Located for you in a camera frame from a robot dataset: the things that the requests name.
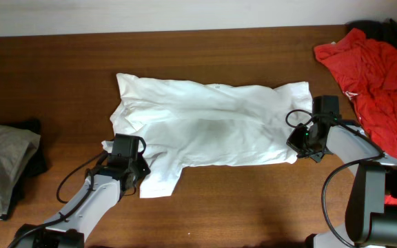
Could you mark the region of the white printed t-shirt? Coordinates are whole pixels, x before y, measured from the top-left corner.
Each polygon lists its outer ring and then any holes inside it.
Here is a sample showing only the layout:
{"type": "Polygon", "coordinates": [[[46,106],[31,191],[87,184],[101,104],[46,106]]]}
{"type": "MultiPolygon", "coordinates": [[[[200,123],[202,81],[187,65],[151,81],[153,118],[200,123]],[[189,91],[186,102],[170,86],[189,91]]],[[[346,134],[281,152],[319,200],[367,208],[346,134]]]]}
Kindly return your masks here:
{"type": "Polygon", "coordinates": [[[121,102],[110,120],[116,134],[145,140],[150,173],[141,198],[173,194],[185,167],[294,163],[286,143],[312,108],[306,81],[270,88],[116,76],[121,102]]]}

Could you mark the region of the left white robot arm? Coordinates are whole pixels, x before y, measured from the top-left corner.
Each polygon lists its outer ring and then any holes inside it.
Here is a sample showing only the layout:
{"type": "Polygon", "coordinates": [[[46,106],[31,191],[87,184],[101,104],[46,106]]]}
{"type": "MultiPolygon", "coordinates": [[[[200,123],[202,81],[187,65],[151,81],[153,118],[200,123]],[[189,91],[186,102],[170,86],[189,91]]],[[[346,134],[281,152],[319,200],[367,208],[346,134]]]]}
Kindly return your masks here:
{"type": "Polygon", "coordinates": [[[85,172],[82,188],[61,210],[43,224],[21,226],[9,246],[83,247],[103,215],[149,173],[144,158],[106,165],[99,161],[85,172]]]}

